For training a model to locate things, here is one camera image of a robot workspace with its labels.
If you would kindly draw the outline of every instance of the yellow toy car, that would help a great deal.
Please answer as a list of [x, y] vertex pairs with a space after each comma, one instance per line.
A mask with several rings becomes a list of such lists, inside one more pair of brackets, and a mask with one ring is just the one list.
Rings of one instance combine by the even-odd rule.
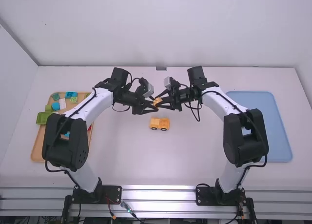
[[161, 129], [163, 131], [169, 130], [169, 119], [168, 118], [152, 118], [150, 128], [152, 130]]

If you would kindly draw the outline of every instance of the metal frame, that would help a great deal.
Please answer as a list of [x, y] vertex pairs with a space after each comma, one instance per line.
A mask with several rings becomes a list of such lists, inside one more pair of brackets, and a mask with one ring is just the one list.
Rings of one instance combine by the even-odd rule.
[[[197, 206], [194, 186], [124, 185], [122, 199], [139, 218], [207, 218], [230, 219], [236, 213], [232, 206]], [[0, 187], [2, 216], [60, 216], [66, 187]], [[250, 190], [246, 197], [254, 200], [258, 219], [312, 220], [312, 191]], [[77, 216], [79, 205], [71, 206], [70, 215]], [[131, 215], [119, 205], [112, 205], [117, 217]], [[105, 204], [82, 204], [81, 216], [110, 217]]]

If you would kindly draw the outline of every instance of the connector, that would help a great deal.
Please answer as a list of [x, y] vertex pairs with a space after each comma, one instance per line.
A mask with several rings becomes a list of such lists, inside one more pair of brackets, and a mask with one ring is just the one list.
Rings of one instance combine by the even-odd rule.
[[133, 211], [132, 209], [130, 208], [130, 206], [128, 206], [128, 204], [126, 202], [121, 202], [120, 203], [120, 206], [125, 208], [127, 210], [128, 213], [130, 213], [131, 215], [133, 215]]
[[109, 212], [112, 216], [112, 219], [115, 220], [117, 217], [114, 215], [114, 213], [112, 213], [112, 211]]

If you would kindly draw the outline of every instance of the wooden tray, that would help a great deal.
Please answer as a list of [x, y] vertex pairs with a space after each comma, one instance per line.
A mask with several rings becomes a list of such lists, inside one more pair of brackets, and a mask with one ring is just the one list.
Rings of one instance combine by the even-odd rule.
[[[78, 103], [82, 102], [84, 100], [83, 96], [85, 94], [88, 94], [88, 92], [78, 92]], [[65, 98], [65, 92], [59, 92], [60, 98]], [[52, 97], [50, 96], [49, 101], [47, 104], [52, 104], [54, 101]], [[58, 110], [59, 113], [64, 113], [72, 108], [74, 108], [78, 103], [70, 103], [69, 99], [66, 99], [66, 108]], [[92, 134], [93, 124], [91, 124], [91, 130], [88, 131], [88, 142], [90, 146], [91, 142], [91, 134]], [[40, 125], [38, 134], [36, 137], [35, 144], [33, 146], [33, 150], [31, 152], [31, 160], [34, 162], [44, 162], [44, 159], [41, 156], [42, 153], [42, 146], [43, 146], [43, 138], [44, 138], [44, 132], [45, 132], [45, 125]]]

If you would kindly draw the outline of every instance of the black mount bracket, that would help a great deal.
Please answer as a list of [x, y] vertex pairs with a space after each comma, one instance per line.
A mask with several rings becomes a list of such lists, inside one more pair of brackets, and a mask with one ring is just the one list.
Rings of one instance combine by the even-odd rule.
[[219, 179], [215, 186], [196, 186], [196, 204], [198, 206], [237, 206], [238, 203], [246, 204], [245, 190], [235, 189], [229, 193], [224, 193], [221, 189]]
[[231, 191], [228, 195], [228, 199], [220, 201], [214, 186], [198, 187], [196, 189], [196, 204], [198, 206], [237, 206], [237, 201], [241, 201], [245, 205], [246, 196], [244, 189]]
[[101, 185], [102, 194], [97, 200], [85, 196], [85, 191], [74, 188], [72, 195], [72, 204], [120, 204], [121, 203], [121, 186]]

